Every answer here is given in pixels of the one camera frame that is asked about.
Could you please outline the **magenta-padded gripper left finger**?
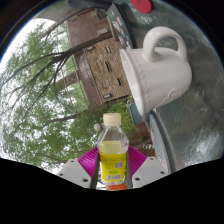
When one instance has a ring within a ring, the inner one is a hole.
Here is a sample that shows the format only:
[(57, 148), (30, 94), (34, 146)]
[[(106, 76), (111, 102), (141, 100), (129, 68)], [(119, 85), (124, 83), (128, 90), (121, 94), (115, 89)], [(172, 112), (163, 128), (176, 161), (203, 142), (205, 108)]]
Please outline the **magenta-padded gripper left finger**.
[(98, 182), (99, 153), (93, 148), (78, 159), (70, 159), (58, 176), (78, 186), (95, 189)]

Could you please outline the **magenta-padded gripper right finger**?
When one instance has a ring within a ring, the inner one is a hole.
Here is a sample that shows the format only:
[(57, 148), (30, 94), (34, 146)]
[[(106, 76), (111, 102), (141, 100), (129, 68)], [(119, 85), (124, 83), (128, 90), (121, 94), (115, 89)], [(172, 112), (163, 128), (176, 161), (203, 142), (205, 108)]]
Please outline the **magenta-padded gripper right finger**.
[(146, 157), (133, 147), (127, 151), (127, 187), (140, 188), (168, 175), (160, 161)]

